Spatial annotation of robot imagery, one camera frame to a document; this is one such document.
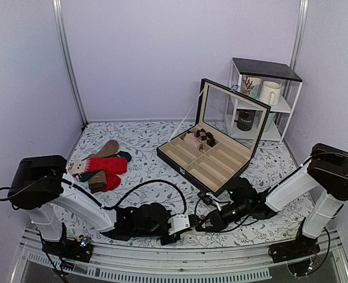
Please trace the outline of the cream brown striped sock pair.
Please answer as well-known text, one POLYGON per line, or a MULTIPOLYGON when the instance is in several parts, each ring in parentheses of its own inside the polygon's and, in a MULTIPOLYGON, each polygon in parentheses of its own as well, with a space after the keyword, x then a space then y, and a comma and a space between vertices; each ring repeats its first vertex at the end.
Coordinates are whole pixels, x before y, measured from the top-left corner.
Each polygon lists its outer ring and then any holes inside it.
POLYGON ((191 235, 197 235, 197 236, 203 236, 206 233, 203 231, 197 231, 196 229, 191 229, 190 231, 188 231, 189 234, 191 235))

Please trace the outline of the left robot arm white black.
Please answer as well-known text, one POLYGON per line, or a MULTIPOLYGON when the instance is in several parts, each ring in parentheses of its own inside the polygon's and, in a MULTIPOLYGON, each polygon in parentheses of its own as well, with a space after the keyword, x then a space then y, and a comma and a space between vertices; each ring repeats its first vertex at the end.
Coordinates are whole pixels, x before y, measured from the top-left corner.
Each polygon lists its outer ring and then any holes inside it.
POLYGON ((69 255, 73 244, 65 237, 53 205, 79 216, 100 234, 120 241, 160 236, 161 244, 166 245, 179 240, 181 233, 190 228, 186 213, 173 215, 159 203, 138 208, 106 207, 75 183, 65 169, 66 162, 59 155, 22 159, 7 196, 14 206, 27 211, 43 239, 59 255, 69 255))

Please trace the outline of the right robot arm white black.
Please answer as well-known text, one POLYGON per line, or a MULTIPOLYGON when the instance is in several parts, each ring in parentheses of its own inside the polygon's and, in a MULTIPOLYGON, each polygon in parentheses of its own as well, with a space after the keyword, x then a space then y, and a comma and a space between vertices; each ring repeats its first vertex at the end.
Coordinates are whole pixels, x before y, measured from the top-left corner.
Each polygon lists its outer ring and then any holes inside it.
POLYGON ((325 144, 313 146, 310 156, 292 173, 258 193, 246 178, 236 177, 227 188, 231 203, 210 212, 196 227, 200 232, 226 232, 232 222, 248 217, 265 220, 286 205, 321 187, 323 192, 314 209, 304 218, 299 237, 290 244, 290 252, 302 257, 313 246, 323 228, 348 201, 348 152, 325 144))

